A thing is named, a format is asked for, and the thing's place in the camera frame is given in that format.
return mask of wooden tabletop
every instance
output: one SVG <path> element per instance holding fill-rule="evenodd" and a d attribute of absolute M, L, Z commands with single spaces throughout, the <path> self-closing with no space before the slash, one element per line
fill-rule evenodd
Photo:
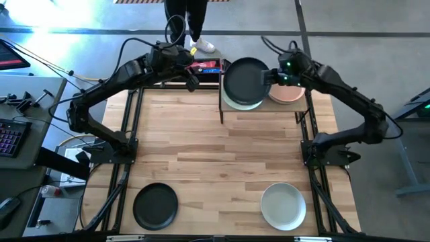
<path fill-rule="evenodd" d="M 113 130 L 120 129 L 126 96 L 123 91 L 107 101 L 103 124 Z M 330 97 L 318 92 L 312 96 L 319 131 L 336 132 Z M 138 154 L 128 182 L 121 233 L 317 234 L 308 170 L 300 154 L 302 132 L 293 112 L 229 112 L 221 124 L 217 90 L 146 90 L 143 97 Z M 111 172 L 112 165 L 106 164 L 91 176 L 83 199 L 84 223 L 104 203 Z M 333 203 L 359 231 L 347 174 L 327 167 L 327 175 Z M 160 231 L 141 228 L 132 213 L 137 193 L 153 182 L 168 184 L 179 199 L 175 220 Z M 261 214 L 261 195 L 275 182 L 297 187 L 306 201 L 304 222 L 293 231 L 274 229 Z M 324 206 L 322 212 L 328 228 Z"/>

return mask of gray desk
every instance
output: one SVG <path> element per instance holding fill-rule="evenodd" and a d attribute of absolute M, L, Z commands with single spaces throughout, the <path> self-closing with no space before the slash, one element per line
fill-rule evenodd
<path fill-rule="evenodd" d="M 51 121 L 48 115 L 48 108 L 54 102 L 57 102 L 65 89 L 66 81 L 56 77 L 20 77 L 0 75 L 0 95 L 8 93 L 16 94 L 18 98 L 28 91 L 34 99 L 43 94 L 43 89 L 49 90 L 54 94 L 54 98 L 45 97 L 40 102 L 40 108 L 30 108 L 26 114 L 33 118 Z M 18 116 L 14 107 L 6 104 L 0 104 L 0 118 L 13 118 Z M 42 185 L 46 174 L 45 167 L 34 167 L 32 163 L 36 160 L 39 148 L 42 146 L 49 124 L 37 120 L 32 122 L 31 131 L 21 148 L 21 152 L 15 159 L 0 157 L 0 166 L 8 167 L 7 163 L 17 163 L 23 161 L 21 169 L 0 169 L 0 201 L 12 196 L 16 196 L 20 191 L 27 188 Z M 22 194 L 19 199 L 21 205 L 15 211 L 12 221 L 8 227 L 0 231 L 0 238 L 21 237 L 27 225 L 28 217 L 33 209 L 34 201 L 38 195 L 39 189 L 34 189 Z"/>

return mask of rgb keyboard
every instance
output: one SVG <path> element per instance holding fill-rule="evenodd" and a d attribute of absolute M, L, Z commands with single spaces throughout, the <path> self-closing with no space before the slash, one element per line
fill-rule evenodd
<path fill-rule="evenodd" d="M 31 122 L 0 118 L 0 157 L 16 157 L 30 131 Z"/>

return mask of gray floor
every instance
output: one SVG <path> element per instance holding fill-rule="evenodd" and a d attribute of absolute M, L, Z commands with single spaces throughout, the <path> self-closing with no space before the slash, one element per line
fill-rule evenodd
<path fill-rule="evenodd" d="M 165 26 L 161 4 L 114 5 L 110 0 L 57 0 L 54 1 L 56 5 L 51 5 L 49 0 L 40 0 L 37 6 L 23 7 L 22 2 L 7 3 L 12 19 L 0 15 L 0 28 L 39 28 L 35 28 L 34 34 L 7 31 L 5 35 L 57 65 L 88 77 L 108 77 L 121 43 L 133 35 L 130 32 L 124 32 L 127 35 L 47 34 L 49 28 L 163 30 Z M 301 3 L 306 29 L 310 32 L 430 32 L 430 2 L 427 0 L 301 0 Z M 204 30 L 274 31 L 281 35 L 300 28 L 294 0 L 231 0 L 230 3 L 209 3 Z M 150 42 L 164 38 L 161 35 L 136 37 Z M 254 56 L 270 67 L 276 65 L 276 55 L 262 45 L 258 36 L 212 35 L 204 38 L 218 51 L 212 55 L 198 53 L 198 57 L 220 56 L 234 61 Z M 299 36 L 269 38 L 284 47 L 290 40 L 302 44 Z M 376 98 L 389 114 L 429 86 L 430 38 L 309 37 L 309 45 L 314 59 L 332 65 L 345 82 Z M 124 50 L 122 62 L 148 50 L 148 46 L 131 42 Z M 32 64 L 30 70 L 15 72 L 55 75 L 38 63 Z M 71 81 L 88 87 L 86 83 Z M 76 90 L 68 85 L 63 98 L 74 92 Z M 103 105 L 101 103 L 91 111 L 98 120 L 103 116 Z M 333 106 L 339 129 L 353 128 L 362 122 L 362 118 L 338 100 L 333 99 Z M 66 104 L 61 106 L 57 115 L 64 116 L 66 107 Z M 65 124 L 55 124 L 67 128 Z M 66 134 L 51 127 L 44 146 L 53 149 L 66 138 Z M 430 194 L 404 198 L 394 195 L 395 189 L 408 185 L 394 144 L 353 144 L 352 147 L 363 157 L 351 166 L 352 188 L 362 231 L 369 235 L 430 240 L 427 229 Z M 428 181 L 430 165 L 415 163 L 414 166 L 420 178 Z M 71 231 L 76 219 L 76 205 L 76 199 L 47 201 L 41 218 L 52 219 L 54 224 L 27 230 L 26 235 Z"/>

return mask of person's leg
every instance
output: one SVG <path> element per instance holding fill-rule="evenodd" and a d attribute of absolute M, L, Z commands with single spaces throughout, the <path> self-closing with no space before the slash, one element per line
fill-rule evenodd
<path fill-rule="evenodd" d="M 187 9 L 187 0 L 165 0 L 164 10 L 166 18 L 169 20 L 171 16 L 180 15 L 185 19 L 185 10 Z M 178 39 L 182 33 L 183 22 L 178 18 L 174 17 L 169 23 L 172 35 L 170 35 L 170 41 L 173 43 Z M 185 34 L 176 43 L 177 45 L 183 46 L 185 44 Z"/>
<path fill-rule="evenodd" d="M 187 0 L 188 27 L 189 35 L 191 36 L 190 46 L 204 52 L 214 52 L 214 45 L 200 38 L 207 6 L 208 0 Z"/>

